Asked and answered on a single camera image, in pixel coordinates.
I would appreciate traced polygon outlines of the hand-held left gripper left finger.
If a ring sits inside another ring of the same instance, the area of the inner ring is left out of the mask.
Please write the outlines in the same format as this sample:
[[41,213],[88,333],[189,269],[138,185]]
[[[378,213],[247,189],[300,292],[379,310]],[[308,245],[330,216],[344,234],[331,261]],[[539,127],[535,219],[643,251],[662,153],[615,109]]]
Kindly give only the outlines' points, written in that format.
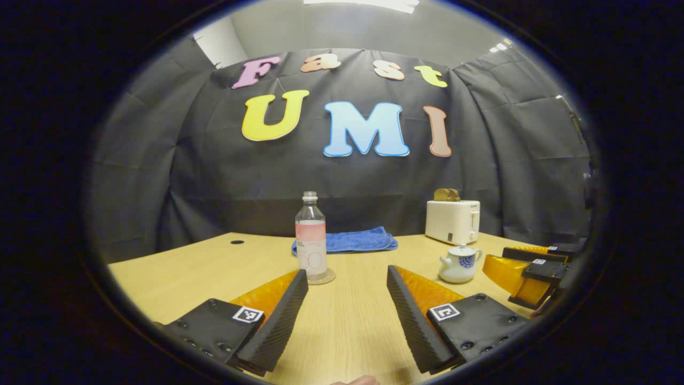
[[157,329],[212,360],[263,377],[286,348],[308,292],[304,269],[229,301],[208,299]]

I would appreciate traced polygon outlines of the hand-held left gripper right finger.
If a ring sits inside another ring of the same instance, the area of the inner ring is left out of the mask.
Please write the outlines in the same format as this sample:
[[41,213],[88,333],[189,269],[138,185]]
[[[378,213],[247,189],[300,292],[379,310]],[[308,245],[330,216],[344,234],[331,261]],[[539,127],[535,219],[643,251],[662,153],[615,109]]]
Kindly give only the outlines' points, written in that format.
[[397,265],[388,266],[386,285],[421,373],[476,360],[528,324],[487,294],[465,297]]

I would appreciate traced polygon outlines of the white teacup blue pattern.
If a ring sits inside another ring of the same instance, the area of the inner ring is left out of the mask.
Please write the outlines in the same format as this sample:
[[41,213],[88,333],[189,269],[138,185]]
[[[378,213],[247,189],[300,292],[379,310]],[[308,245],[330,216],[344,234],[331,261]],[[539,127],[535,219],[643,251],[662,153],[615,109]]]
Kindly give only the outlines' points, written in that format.
[[476,256],[469,258],[452,257],[447,252],[447,256],[439,258],[442,266],[438,271],[438,276],[448,283],[469,282],[476,275],[476,264],[481,256],[481,249],[478,249]]

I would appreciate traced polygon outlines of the clear water bottle pink label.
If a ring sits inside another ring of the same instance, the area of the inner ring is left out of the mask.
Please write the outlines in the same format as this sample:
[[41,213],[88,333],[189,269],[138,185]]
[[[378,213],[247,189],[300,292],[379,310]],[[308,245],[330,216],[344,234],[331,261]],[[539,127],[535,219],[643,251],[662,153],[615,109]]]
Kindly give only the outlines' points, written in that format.
[[315,191],[305,191],[303,206],[295,216],[296,254],[309,280],[320,280],[327,273],[327,222],[317,206]]

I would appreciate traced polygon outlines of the white toaster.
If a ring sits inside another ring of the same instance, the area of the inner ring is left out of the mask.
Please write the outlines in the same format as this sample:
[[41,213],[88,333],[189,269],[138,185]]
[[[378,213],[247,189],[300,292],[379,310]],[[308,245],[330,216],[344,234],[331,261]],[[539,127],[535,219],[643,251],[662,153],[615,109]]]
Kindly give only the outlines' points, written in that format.
[[471,244],[479,237],[479,201],[429,201],[425,236],[450,244]]

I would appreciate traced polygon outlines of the blue folded towel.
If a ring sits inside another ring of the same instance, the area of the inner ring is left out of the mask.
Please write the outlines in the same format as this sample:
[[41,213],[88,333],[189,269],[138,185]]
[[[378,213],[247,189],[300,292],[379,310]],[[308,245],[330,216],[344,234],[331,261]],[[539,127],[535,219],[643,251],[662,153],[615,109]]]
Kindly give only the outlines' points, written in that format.
[[326,233],[327,255],[395,250],[398,241],[383,226],[358,232]]

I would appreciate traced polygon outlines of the black backdrop cloth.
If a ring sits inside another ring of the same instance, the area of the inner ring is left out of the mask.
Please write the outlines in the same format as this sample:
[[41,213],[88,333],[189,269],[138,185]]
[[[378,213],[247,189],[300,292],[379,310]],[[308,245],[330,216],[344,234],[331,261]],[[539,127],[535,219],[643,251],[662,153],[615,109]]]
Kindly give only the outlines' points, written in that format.
[[589,150],[525,56],[457,68],[369,49],[278,52],[254,85],[176,47],[129,86],[95,139],[90,236],[108,262],[229,232],[294,235],[318,193],[331,233],[423,234],[426,202],[454,188],[480,231],[532,244],[588,234]]

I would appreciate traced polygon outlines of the ceiling light panel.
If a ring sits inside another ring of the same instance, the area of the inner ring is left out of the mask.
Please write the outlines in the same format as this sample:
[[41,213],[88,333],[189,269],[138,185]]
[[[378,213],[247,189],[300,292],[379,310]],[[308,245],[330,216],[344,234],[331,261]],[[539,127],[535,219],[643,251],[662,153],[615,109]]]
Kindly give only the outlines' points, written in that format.
[[420,0],[302,0],[305,5],[323,3],[346,3],[364,6],[380,7],[404,14],[412,14],[420,4]]

